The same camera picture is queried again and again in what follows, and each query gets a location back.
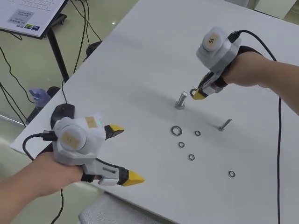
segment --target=black cable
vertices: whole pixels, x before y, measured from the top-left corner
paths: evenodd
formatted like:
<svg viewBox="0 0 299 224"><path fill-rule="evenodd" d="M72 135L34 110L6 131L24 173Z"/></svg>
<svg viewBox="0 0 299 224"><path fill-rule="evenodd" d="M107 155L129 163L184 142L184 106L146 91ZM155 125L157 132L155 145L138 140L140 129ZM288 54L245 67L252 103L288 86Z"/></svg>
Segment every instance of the black cable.
<svg viewBox="0 0 299 224"><path fill-rule="evenodd" d="M64 92L64 80L62 80L62 83L61 83L61 91L64 96L65 103L67 104L67 100L66 100L66 96L65 96L65 92Z"/></svg>
<svg viewBox="0 0 299 224"><path fill-rule="evenodd" d="M83 47L83 42L84 42L84 36L85 36L85 30L86 30L86 9L85 9L85 5L83 3L82 0L80 0L82 6L83 6L83 9L84 9L84 28L83 28L83 34L82 34L82 39L81 39L81 44L80 44L80 49L79 49L79 53L78 53L78 57L77 57L77 61L76 61L76 64L75 64L75 67L74 67L74 72L76 71L77 69L77 66L78 66L78 62L79 62L79 59L80 59L80 55L81 55L81 51L82 51L82 47Z"/></svg>
<svg viewBox="0 0 299 224"><path fill-rule="evenodd" d="M23 148L23 151L25 152L25 154L33 161L34 158L30 155L30 153L28 152L28 150L26 149L26 144L27 142L32 139L32 138L36 138L36 137L39 137L39 138L43 138L45 136L44 133L38 133L38 134L32 134L30 136L28 136L27 138L25 138L25 140L23 141L23 144L22 144L22 148ZM53 219L53 221L51 222L51 224L54 224L60 217L62 211L64 210L64 193L63 193L63 189L60 190L60 196L61 196L61 208L57 214L57 216Z"/></svg>
<svg viewBox="0 0 299 224"><path fill-rule="evenodd" d="M266 44L259 38L256 34L252 33L248 30L239 30L236 32L236 36L240 36L241 33L247 33L252 35L256 38L261 45L266 49L269 53L273 61L277 61L275 56L266 46ZM277 217L278 217L278 224L280 224L280 145L281 145L281 131L282 131L282 119L281 119L281 97L278 99L278 143L277 143Z"/></svg>
<svg viewBox="0 0 299 224"><path fill-rule="evenodd" d="M34 158L30 155L30 153L29 153L28 150L26 149L26 144L27 144L27 142L28 142L30 139L32 139L32 138L36 138L36 137L42 138L42 137L43 137L43 133L32 134L32 135L28 136L27 138L25 138L25 140L23 141L23 144L22 144L22 148L23 148L24 153L31 159L31 161L33 161Z"/></svg>
<svg viewBox="0 0 299 224"><path fill-rule="evenodd" d="M20 40L20 41L22 41L23 40L23 38L22 38L22 36L21 35L19 35L19 36L17 36L17 35L15 35L15 34L12 34L12 33L10 33L12 36L14 36L15 38L17 38L18 40Z"/></svg>
<svg viewBox="0 0 299 224"><path fill-rule="evenodd" d="M3 91L6 92L6 94L12 99L13 103L15 104L15 106L17 107L17 109L20 111L21 115L23 116L23 118L25 118L25 120L28 122L26 116L23 114L23 112L21 111L21 109L19 108L18 104L16 103L16 101L14 100L14 98L9 94L9 92L5 89L5 87L3 86L3 84L0 82L0 86L2 88Z"/></svg>
<svg viewBox="0 0 299 224"><path fill-rule="evenodd" d="M4 51L2 50L2 47L0 47L0 51L2 52L2 55L3 55L3 58L4 58L5 62L6 62L6 64L9 66L9 74L10 74L12 77L15 78L15 80L17 81L17 83L19 84L19 86L24 90L24 92L25 92L25 94L26 94L26 96L27 96L28 101L31 102L31 103L34 103L33 101L30 100L27 91L26 91L25 88L21 85L21 83L19 82L19 80L17 79L17 77L14 76L14 75L12 74L12 72L11 72L11 70L12 70L12 69L11 69L11 65L9 64L9 62L7 61L7 59L6 59L6 57L5 57L5 54L4 54Z"/></svg>
<svg viewBox="0 0 299 224"><path fill-rule="evenodd" d="M0 88L1 88L1 90L2 90L2 92L3 92L3 94L4 94L4 97L6 98L6 101L7 101L8 104L10 105L11 109L13 109L13 111L14 111L15 114L18 116L18 118L20 119L20 121L22 122L22 124L24 125L24 127L26 127L24 121L22 120L22 118L20 117L20 115L18 114L18 112L17 112L17 111L14 109L14 107L11 105L11 103L10 103L10 101L9 101L9 99L8 99L8 97L7 97L7 95L6 95L5 91L4 91L4 89L3 89L3 85L2 85L2 84L0 85Z"/></svg>
<svg viewBox="0 0 299 224"><path fill-rule="evenodd" d="M87 26L86 26L86 37L87 37L87 41L88 41L88 46L90 45L90 42L89 42L89 36L88 36L88 24L89 24L89 14L90 14L90 11L89 11L89 4L88 4L88 1L85 0L86 2L86 5L87 5Z"/></svg>
<svg viewBox="0 0 299 224"><path fill-rule="evenodd" d="M79 9L76 7L76 5L74 4L74 2L71 0L71 3L73 4L73 6L75 7L75 9L77 10L77 12L79 13L79 15L84 19L84 16L80 13ZM90 26L90 28L92 29L93 33L98 37L98 39L100 41L102 41L102 39L100 38L100 36L94 31L92 25L90 24L90 22L88 22L88 25Z"/></svg>
<svg viewBox="0 0 299 224"><path fill-rule="evenodd" d="M63 189L60 190L60 196L61 196L61 208L60 208L60 211L58 212L58 215L53 219L51 224L54 224L59 219L62 211L64 210L64 192L63 192Z"/></svg>

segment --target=black stand leg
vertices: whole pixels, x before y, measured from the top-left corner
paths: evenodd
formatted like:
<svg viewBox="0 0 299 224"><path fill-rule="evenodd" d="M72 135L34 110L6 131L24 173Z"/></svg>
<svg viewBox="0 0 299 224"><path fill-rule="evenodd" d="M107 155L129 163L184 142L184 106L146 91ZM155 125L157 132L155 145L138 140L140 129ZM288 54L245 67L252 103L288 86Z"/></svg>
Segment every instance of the black stand leg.
<svg viewBox="0 0 299 224"><path fill-rule="evenodd" d="M59 45L57 43L54 31L52 28L49 29L48 31L48 39L50 42L50 45L52 47L54 56L56 58L57 64L59 66L61 75L64 79L64 82L66 83L67 80L69 80L69 74L67 73L66 67L65 67L65 63L64 63L64 59L62 58L61 52L60 52L60 48Z"/></svg>

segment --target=human hand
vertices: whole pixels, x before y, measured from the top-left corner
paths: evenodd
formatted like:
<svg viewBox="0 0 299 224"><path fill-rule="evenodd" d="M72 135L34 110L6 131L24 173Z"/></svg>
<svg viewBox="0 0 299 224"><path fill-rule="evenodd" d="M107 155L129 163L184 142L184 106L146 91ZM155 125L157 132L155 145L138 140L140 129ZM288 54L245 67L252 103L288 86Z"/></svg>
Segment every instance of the human hand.
<svg viewBox="0 0 299 224"><path fill-rule="evenodd" d="M267 68L270 60L254 52L242 53L232 62L229 70L223 75L227 84L240 86L260 85L265 87Z"/></svg>
<svg viewBox="0 0 299 224"><path fill-rule="evenodd" d="M71 183L78 182L83 174L80 166L60 164L50 152L40 154L22 172L25 172L27 180L32 182L36 197L53 194Z"/></svg>

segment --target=black strap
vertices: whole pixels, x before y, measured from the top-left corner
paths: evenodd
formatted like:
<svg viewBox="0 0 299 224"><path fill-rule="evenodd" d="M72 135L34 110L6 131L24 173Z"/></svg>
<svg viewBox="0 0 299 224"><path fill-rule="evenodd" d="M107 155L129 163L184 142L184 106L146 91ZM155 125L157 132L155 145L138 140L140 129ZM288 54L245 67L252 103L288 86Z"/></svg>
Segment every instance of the black strap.
<svg viewBox="0 0 299 224"><path fill-rule="evenodd" d="M260 52L258 52L257 50L251 48L251 47L248 47L248 46L240 46L239 48L239 51L238 51L238 54L237 55L240 55L240 54L243 54L243 53L246 53L246 52L254 52L254 53L257 53L259 55L262 55ZM229 70L231 66L231 63L225 68L224 72L223 73L226 73L227 70ZM220 87L220 88L224 88L225 86L227 86L228 84L224 81L224 79L222 78L222 76L220 76L216 81L215 81L215 85Z"/></svg>

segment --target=blue bottle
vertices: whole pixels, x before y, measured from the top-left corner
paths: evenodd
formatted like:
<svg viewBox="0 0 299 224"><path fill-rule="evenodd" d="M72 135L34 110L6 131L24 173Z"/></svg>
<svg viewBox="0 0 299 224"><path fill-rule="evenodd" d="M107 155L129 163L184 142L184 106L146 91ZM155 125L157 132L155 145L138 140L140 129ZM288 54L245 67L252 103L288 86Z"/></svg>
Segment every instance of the blue bottle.
<svg viewBox="0 0 299 224"><path fill-rule="evenodd" d="M37 110L40 112L46 104L51 100L51 97L43 89L30 89L30 94L33 96Z"/></svg>

